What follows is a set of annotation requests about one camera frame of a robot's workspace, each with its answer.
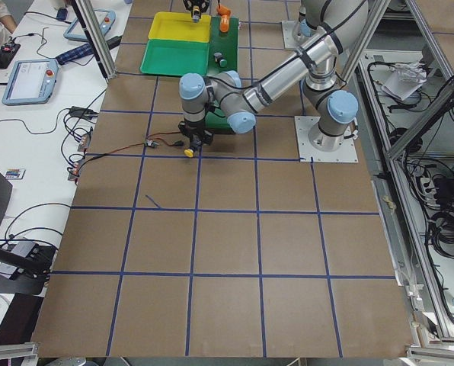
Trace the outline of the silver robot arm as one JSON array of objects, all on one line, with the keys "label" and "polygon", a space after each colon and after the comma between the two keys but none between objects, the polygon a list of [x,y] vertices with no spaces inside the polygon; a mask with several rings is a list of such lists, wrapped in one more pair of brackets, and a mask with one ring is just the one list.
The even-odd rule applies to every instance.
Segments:
[{"label": "silver robot arm", "polygon": [[[209,0],[183,0],[183,4],[185,9],[190,12],[193,23],[199,23],[202,18],[202,14],[206,13],[210,7]],[[230,8],[224,6],[221,1],[217,1],[216,13],[221,17],[219,30],[225,34],[230,28],[230,17],[232,15],[232,11]],[[306,25],[305,17],[306,9],[303,5],[300,5],[298,22]]]},{"label": "silver robot arm", "polygon": [[335,151],[358,111],[353,94],[335,88],[335,62],[361,35],[369,5],[366,1],[305,1],[305,19],[313,33],[291,57],[263,78],[244,88],[235,71],[215,76],[187,73],[179,81],[184,119],[180,132],[190,143],[191,157],[213,141],[206,128],[206,113],[218,106],[235,133],[247,133],[256,115],[298,82],[304,95],[320,114],[309,131],[310,143],[318,150]]}]

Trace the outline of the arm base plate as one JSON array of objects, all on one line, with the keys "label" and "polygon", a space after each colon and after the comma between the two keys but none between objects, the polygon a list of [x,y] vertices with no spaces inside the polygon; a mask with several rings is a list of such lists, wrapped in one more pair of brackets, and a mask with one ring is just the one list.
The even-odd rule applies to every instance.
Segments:
[{"label": "arm base plate", "polygon": [[286,50],[294,50],[308,39],[302,32],[300,21],[282,21],[281,28],[283,32],[284,48]]},{"label": "arm base plate", "polygon": [[295,116],[300,162],[358,163],[353,131],[346,126],[344,135],[327,136],[319,129],[319,116]]}]

